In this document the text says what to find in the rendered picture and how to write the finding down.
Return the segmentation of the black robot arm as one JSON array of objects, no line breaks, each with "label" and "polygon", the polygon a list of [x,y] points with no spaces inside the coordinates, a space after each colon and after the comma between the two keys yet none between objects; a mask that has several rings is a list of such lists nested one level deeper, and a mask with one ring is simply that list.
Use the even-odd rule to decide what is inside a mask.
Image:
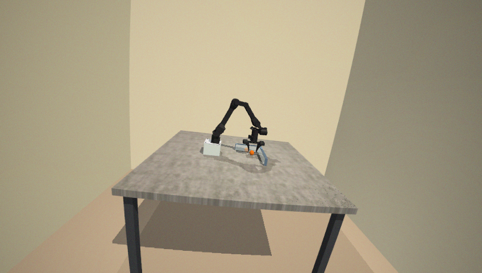
[{"label": "black robot arm", "polygon": [[[260,126],[260,121],[255,117],[255,115],[253,114],[249,104],[247,102],[243,102],[243,101],[239,101],[237,98],[233,98],[231,103],[230,103],[230,107],[227,111],[227,113],[225,114],[225,116],[223,117],[221,123],[215,128],[215,130],[213,130],[213,134],[211,136],[211,143],[216,143],[216,144],[219,144],[220,142],[220,135],[225,131],[225,124],[227,123],[228,119],[230,118],[232,112],[238,107],[238,106],[244,106],[244,108],[246,109],[248,115],[250,116],[250,119],[251,119],[251,122],[252,122],[252,125],[255,126],[255,127],[250,127],[250,129],[252,130],[252,135],[258,135],[258,133],[260,135],[267,135],[267,128],[266,127],[261,127]],[[257,129],[258,127],[258,129]]]}]

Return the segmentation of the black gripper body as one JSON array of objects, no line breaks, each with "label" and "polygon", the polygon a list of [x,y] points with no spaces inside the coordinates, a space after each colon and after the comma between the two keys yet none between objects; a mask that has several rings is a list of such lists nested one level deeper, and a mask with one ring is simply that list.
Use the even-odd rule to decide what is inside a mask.
[{"label": "black gripper body", "polygon": [[260,146],[265,146],[264,141],[259,141],[257,142],[258,135],[251,135],[251,141],[248,141],[247,139],[243,139],[243,144],[249,144],[249,143],[254,143],[258,144]]}]

